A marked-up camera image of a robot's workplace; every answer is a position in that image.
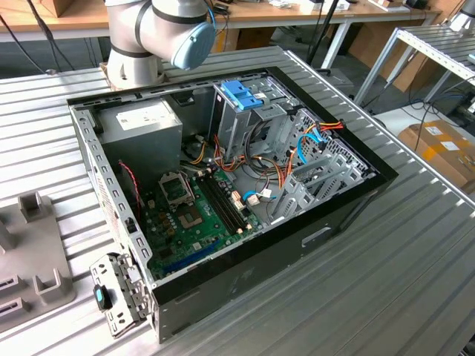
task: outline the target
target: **connector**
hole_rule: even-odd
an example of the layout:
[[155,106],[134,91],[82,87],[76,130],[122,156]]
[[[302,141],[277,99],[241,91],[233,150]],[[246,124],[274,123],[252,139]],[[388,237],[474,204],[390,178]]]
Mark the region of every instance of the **connector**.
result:
[[240,201],[240,194],[238,191],[233,191],[231,193],[231,198],[235,201],[235,202],[239,202]]
[[247,198],[247,202],[249,203],[250,206],[254,206],[259,204],[261,201],[259,200],[258,196],[253,194],[249,198]]
[[234,205],[237,211],[244,210],[244,204],[240,202],[239,200],[237,202],[234,202]]

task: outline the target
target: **metal shelf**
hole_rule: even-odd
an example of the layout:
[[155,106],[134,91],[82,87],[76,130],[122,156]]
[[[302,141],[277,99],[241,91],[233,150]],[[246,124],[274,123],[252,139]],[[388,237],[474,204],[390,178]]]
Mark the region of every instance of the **metal shelf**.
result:
[[[356,95],[357,105],[361,104],[367,95],[398,40],[407,43],[410,47],[388,77],[389,82],[401,70],[413,51],[417,50],[460,78],[470,79],[468,81],[475,85],[475,65],[467,59],[469,54],[475,53],[475,31],[469,36],[462,36],[444,25],[396,28]],[[438,91],[447,78],[448,74],[442,77],[426,100]]]

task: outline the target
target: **green circuit board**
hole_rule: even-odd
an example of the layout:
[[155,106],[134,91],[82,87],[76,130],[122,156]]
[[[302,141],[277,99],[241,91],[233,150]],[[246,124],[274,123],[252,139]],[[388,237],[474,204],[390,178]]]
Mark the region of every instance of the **green circuit board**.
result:
[[[232,202],[230,192],[234,187],[224,172],[216,171],[212,177]],[[200,189],[197,178],[190,177],[187,181],[195,197],[192,204],[171,208],[160,188],[142,197],[145,200],[142,230],[153,253],[148,267],[156,278],[164,278],[262,228],[250,211],[243,214],[236,209],[246,228],[239,233],[230,232]]]

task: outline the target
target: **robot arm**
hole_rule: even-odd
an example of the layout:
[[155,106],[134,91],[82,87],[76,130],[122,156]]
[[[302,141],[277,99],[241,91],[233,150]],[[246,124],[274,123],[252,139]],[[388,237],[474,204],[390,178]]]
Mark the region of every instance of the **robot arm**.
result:
[[466,0],[459,12],[449,21],[449,27],[462,35],[470,35],[475,25],[475,0]]
[[159,83],[160,59],[196,68],[213,46],[203,0],[105,0],[105,6],[112,44],[108,76],[118,88]]

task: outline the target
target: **blue pcie slot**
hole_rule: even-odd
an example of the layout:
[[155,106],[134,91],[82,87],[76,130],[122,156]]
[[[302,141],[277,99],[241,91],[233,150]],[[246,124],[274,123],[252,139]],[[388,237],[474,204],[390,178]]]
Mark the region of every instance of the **blue pcie slot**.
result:
[[183,258],[180,261],[174,262],[171,265],[163,267],[163,272],[167,274],[172,271],[179,271],[183,267],[186,267],[188,265],[191,265],[192,263],[195,263],[196,261],[205,257],[207,254],[211,253],[219,242],[220,242],[219,240],[214,241],[211,245],[206,246],[200,251],[196,251],[195,253],[190,254],[189,256]]

